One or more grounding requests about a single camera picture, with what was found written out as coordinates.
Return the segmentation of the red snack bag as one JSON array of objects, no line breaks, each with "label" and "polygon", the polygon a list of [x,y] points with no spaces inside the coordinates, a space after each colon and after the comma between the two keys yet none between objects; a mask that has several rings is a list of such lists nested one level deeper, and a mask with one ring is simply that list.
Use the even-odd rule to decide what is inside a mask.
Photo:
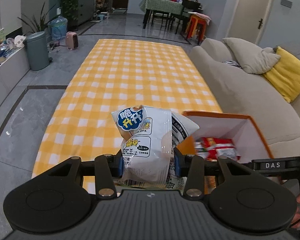
[{"label": "red snack bag", "polygon": [[206,160],[227,157],[238,161],[241,158],[232,139],[201,137],[194,142],[194,148],[196,154]]}]

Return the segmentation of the white green snack bag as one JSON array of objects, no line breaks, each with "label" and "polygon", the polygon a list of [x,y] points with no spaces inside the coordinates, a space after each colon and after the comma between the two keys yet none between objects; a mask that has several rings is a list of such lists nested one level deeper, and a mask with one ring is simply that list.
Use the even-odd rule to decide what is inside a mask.
[{"label": "white green snack bag", "polygon": [[123,137],[123,174],[116,183],[182,190],[186,178],[176,174],[173,150],[199,126],[183,115],[149,106],[129,107],[111,115]]}]

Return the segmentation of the beige sofa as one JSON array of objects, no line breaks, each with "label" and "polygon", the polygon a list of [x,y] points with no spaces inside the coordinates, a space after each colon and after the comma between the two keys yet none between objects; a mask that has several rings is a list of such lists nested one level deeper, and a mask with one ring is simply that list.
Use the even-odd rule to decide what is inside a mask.
[{"label": "beige sofa", "polygon": [[300,156],[300,95],[287,103],[262,76],[226,64],[235,56],[221,41],[207,38],[189,57],[223,112],[251,116],[275,158]]}]

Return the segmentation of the orange cardboard box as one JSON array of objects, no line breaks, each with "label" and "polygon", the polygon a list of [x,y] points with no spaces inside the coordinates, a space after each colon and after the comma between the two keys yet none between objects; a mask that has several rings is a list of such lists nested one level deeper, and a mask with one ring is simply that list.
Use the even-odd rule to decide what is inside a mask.
[{"label": "orange cardboard box", "polygon": [[195,122],[199,129],[180,143],[177,148],[183,154],[195,154],[194,142],[201,137],[232,139],[240,163],[254,159],[272,159],[273,154],[257,126],[249,115],[185,111],[184,116]]}]

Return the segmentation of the yellow cushion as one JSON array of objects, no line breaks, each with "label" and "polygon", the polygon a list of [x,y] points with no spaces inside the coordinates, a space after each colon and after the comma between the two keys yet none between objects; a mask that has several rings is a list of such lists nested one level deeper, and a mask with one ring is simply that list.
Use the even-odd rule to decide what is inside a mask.
[{"label": "yellow cushion", "polygon": [[300,95],[300,60],[280,46],[276,48],[276,55],[281,58],[262,76],[291,103]]}]

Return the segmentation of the yellow checkered tablecloth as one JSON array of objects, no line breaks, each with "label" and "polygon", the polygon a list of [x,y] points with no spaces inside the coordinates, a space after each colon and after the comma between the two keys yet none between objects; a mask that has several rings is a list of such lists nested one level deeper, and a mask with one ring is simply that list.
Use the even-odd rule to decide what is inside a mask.
[{"label": "yellow checkered tablecloth", "polygon": [[183,48],[163,43],[101,39],[62,95],[33,168],[37,176],[60,162],[115,154],[122,137],[111,113],[145,105],[184,111],[221,108]]}]

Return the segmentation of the beige cushion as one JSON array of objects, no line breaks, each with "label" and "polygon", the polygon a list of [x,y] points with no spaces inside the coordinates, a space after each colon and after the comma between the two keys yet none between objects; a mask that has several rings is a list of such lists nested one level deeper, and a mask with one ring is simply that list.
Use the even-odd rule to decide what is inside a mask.
[{"label": "beige cushion", "polygon": [[280,55],[267,52],[241,38],[227,37],[223,42],[233,52],[237,62],[248,74],[263,74],[271,70],[281,59]]}]

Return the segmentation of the pink space heater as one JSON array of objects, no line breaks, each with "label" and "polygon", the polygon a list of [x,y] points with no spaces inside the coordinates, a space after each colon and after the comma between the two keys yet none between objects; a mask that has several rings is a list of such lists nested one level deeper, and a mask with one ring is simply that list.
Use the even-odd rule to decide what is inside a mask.
[{"label": "pink space heater", "polygon": [[68,49],[76,49],[78,47],[77,33],[69,31],[66,33],[65,45]]}]

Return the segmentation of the grey green trash bin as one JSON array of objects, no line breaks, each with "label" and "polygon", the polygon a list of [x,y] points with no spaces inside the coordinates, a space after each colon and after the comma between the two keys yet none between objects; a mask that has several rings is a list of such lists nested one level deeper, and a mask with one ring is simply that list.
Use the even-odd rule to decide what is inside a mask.
[{"label": "grey green trash bin", "polygon": [[27,36],[25,48],[32,71],[42,70],[50,64],[46,34],[44,31]]}]

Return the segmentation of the white tv cabinet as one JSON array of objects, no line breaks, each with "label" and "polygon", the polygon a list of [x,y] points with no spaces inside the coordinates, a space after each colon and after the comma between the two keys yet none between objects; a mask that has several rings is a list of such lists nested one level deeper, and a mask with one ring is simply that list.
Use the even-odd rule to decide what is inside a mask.
[{"label": "white tv cabinet", "polygon": [[0,65],[0,106],[29,70],[25,48],[16,50]]}]

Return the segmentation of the orange stool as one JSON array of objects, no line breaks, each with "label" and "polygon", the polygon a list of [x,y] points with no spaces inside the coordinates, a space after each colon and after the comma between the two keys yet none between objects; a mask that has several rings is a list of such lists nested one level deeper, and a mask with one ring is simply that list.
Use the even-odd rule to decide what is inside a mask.
[{"label": "orange stool", "polygon": [[200,16],[199,14],[191,14],[189,23],[186,28],[186,40],[197,35],[197,44],[203,42],[205,31],[208,26],[208,19]]}]

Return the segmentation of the blue water jug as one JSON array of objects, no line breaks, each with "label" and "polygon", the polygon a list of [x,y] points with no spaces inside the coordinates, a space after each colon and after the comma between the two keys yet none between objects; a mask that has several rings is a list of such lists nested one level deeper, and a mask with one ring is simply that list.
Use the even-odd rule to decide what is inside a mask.
[{"label": "blue water jug", "polygon": [[67,33],[68,20],[59,15],[49,23],[51,28],[51,38],[53,41],[59,41],[65,38]]}]

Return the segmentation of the potted plant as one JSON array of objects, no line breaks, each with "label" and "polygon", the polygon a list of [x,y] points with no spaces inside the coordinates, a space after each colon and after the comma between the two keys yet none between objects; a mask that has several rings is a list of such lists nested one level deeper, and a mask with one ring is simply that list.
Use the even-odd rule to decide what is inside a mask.
[{"label": "potted plant", "polygon": [[23,30],[23,34],[26,36],[28,34],[34,34],[41,31],[45,31],[48,28],[49,24],[57,18],[56,16],[54,16],[50,19],[47,19],[50,11],[54,9],[55,6],[56,5],[54,4],[50,9],[44,12],[45,3],[43,3],[40,10],[39,18],[36,18],[34,15],[32,15],[32,17],[29,17],[26,16],[24,13],[21,13],[21,16],[17,17],[17,19],[21,21],[22,27],[25,27],[25,29]]}]

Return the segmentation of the dining table green cloth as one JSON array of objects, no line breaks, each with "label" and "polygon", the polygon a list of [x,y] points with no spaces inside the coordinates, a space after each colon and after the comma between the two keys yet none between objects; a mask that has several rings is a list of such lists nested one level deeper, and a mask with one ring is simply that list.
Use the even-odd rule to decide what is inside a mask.
[{"label": "dining table green cloth", "polygon": [[139,4],[141,11],[145,13],[143,17],[143,29],[146,28],[151,12],[163,12],[165,14],[179,17],[186,16],[189,11],[195,11],[200,8],[199,2],[183,0],[181,3],[169,0],[142,0]]}]

